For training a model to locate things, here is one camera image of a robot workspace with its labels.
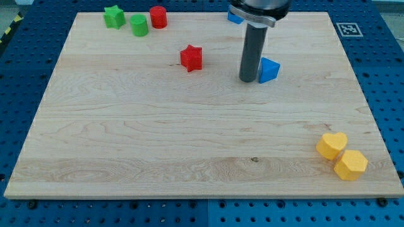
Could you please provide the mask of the blue block behind arm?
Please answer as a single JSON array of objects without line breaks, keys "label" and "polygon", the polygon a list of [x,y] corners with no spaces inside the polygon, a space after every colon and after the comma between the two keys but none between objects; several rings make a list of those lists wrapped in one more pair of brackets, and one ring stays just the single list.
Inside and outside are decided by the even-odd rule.
[{"label": "blue block behind arm", "polygon": [[229,21],[231,21],[232,23],[236,23],[236,24],[238,24],[238,25],[241,24],[241,23],[244,21],[243,18],[241,18],[241,17],[239,17],[239,16],[233,14],[233,13],[230,11],[230,6],[228,6],[228,10],[227,10],[227,19],[228,19]]}]

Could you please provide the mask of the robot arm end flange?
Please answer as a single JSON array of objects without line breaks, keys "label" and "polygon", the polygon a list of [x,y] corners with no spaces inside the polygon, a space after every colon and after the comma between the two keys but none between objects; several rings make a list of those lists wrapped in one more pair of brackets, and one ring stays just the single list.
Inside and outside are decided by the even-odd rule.
[{"label": "robot arm end flange", "polygon": [[231,0],[229,11],[249,22],[274,27],[288,14],[293,0]]}]

